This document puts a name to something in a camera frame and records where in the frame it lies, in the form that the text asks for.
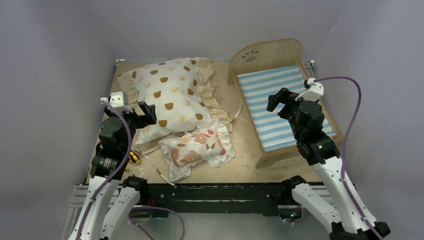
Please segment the bear print white cushion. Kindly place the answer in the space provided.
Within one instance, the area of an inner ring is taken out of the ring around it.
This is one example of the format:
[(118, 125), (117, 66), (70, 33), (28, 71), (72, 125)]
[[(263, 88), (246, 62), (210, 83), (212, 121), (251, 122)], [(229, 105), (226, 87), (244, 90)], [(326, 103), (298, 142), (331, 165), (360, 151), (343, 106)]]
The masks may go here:
[(222, 110), (214, 97), (210, 79), (214, 75), (212, 61), (204, 57), (186, 57), (143, 66), (121, 72), (116, 80), (128, 95), (128, 102), (155, 105), (157, 123), (139, 129), (132, 148), (147, 159), (169, 184), (170, 166), (164, 160), (159, 141), (168, 137), (182, 137), (201, 123), (218, 119), (229, 132), (234, 119)]

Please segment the wooden pet bed frame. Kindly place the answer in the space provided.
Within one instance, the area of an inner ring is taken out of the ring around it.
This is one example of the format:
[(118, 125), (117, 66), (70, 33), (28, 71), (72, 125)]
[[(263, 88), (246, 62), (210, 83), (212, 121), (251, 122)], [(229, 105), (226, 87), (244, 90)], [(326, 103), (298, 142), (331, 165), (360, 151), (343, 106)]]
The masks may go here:
[(284, 38), (246, 46), (229, 63), (228, 84), (236, 84), (259, 144), (257, 169), (300, 155), (288, 121), (278, 116), (283, 105), (269, 112), (267, 104), (281, 88), (306, 90), (304, 81), (314, 74), (301, 62), (303, 53), (300, 41)]

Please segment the floral print small pillow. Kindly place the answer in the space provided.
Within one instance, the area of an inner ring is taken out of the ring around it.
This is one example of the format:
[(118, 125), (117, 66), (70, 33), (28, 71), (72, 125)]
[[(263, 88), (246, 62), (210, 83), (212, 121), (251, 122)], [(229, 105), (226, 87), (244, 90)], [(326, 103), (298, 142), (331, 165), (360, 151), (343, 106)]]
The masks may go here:
[(189, 177), (191, 168), (202, 161), (219, 168), (235, 157), (227, 127), (215, 118), (181, 137), (167, 136), (159, 141), (159, 146), (169, 165), (171, 182)]

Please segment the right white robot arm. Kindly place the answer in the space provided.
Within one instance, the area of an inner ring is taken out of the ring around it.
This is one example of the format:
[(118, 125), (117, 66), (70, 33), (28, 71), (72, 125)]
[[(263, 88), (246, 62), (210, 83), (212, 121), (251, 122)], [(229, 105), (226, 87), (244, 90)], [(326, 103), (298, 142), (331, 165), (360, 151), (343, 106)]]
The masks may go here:
[(299, 203), (328, 231), (331, 240), (382, 240), (391, 230), (378, 221), (360, 199), (343, 167), (336, 144), (323, 131), (325, 115), (316, 101), (282, 88), (268, 97), (267, 110), (284, 104), (278, 116), (290, 124), (296, 147), (309, 166), (318, 173), (334, 206), (314, 193), (300, 176), (283, 181), (280, 196), (288, 204)]

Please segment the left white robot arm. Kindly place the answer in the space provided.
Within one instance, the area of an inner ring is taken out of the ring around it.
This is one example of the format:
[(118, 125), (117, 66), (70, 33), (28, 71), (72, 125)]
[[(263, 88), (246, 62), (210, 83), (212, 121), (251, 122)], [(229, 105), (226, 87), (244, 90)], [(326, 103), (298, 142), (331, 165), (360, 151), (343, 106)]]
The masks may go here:
[(105, 98), (100, 102), (108, 117), (100, 126), (99, 143), (89, 171), (88, 193), (70, 240), (110, 240), (118, 223), (129, 214), (129, 204), (142, 205), (149, 199), (149, 191), (145, 188), (147, 181), (128, 177), (124, 181), (123, 203), (115, 203), (109, 208), (130, 160), (136, 131), (157, 123), (155, 105), (138, 102), (137, 106), (143, 112), (138, 115), (133, 108), (122, 103), (112, 105)]

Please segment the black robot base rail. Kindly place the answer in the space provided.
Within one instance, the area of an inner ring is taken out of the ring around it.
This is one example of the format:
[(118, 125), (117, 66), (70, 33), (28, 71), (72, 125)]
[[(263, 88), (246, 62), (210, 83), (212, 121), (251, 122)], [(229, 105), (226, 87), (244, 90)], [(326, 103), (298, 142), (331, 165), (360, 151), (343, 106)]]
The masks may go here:
[(280, 182), (256, 183), (149, 183), (141, 192), (140, 206), (154, 207), (154, 218), (177, 213), (260, 214), (290, 216), (298, 204)]

